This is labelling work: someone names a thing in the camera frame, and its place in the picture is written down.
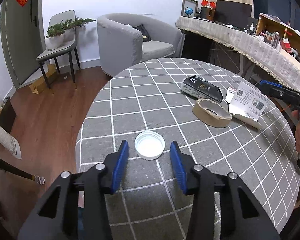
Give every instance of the white baseboard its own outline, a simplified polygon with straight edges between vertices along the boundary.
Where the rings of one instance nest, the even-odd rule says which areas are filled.
[[[99,58],[80,62],[81,69],[96,67],[96,66],[100,66]],[[74,68],[74,70],[78,70],[79,69],[78,64],[74,63],[73,68]],[[70,65],[59,66],[59,69],[60,69],[61,73],[70,72]]]
[[[5,96],[4,98],[6,98],[6,97],[12,98],[13,94],[14,94],[16,91],[17,91],[17,90],[16,90],[15,86],[12,86],[12,88],[10,88],[10,90],[8,91],[8,93],[6,94],[6,96]]]
[[[96,67],[96,66],[100,66],[100,59],[93,59],[93,60],[87,60],[84,62],[80,62],[80,67],[81,69],[85,69],[85,68],[90,68],[90,67]],[[46,64],[44,64],[43,68],[45,69],[45,71],[48,71],[48,68],[46,66]],[[74,72],[76,70],[79,69],[78,64],[74,63],[73,64],[73,68],[74,68]],[[70,65],[63,65],[63,66],[59,66],[60,69],[60,73],[68,73],[70,72]],[[40,78],[42,76],[41,70],[38,69],[26,82],[24,82],[19,88],[21,87],[25,87],[28,85],[31,85],[34,81],[36,81],[38,78]]]

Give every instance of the human hand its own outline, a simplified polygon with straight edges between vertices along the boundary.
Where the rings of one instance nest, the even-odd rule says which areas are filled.
[[[299,111],[298,110],[292,111],[292,116],[296,119],[299,119]],[[300,153],[300,121],[296,126],[296,133],[294,134],[294,136],[296,138],[296,150],[298,153]]]

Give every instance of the computer monitor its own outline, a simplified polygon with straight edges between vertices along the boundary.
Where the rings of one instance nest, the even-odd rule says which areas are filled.
[[[214,20],[240,29],[247,29],[251,12],[251,4],[217,0]]]

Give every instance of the gray checkered tablecloth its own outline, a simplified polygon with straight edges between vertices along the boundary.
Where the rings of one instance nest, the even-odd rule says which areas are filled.
[[[115,195],[107,195],[107,210],[115,240],[183,240],[192,196],[184,196],[171,169],[170,143],[192,155],[214,173],[240,175],[280,232],[293,210],[299,189],[295,139],[280,111],[270,101],[259,119],[262,130],[233,119],[214,128],[192,113],[195,101],[180,92],[182,80],[199,75],[220,87],[237,88],[243,78],[220,67],[182,58],[162,58],[137,64],[112,78],[96,96],[79,131],[77,171],[86,171],[130,145],[125,177]],[[136,136],[153,130],[165,140],[165,151],[153,161],[138,157]],[[215,238],[220,234],[220,201],[215,194]]]

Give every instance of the black bag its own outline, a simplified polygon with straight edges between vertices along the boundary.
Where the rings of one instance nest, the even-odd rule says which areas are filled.
[[[143,24],[141,24],[137,27],[133,27],[133,28],[138,31],[141,31],[142,36],[143,36],[143,41],[151,41],[151,37]]]

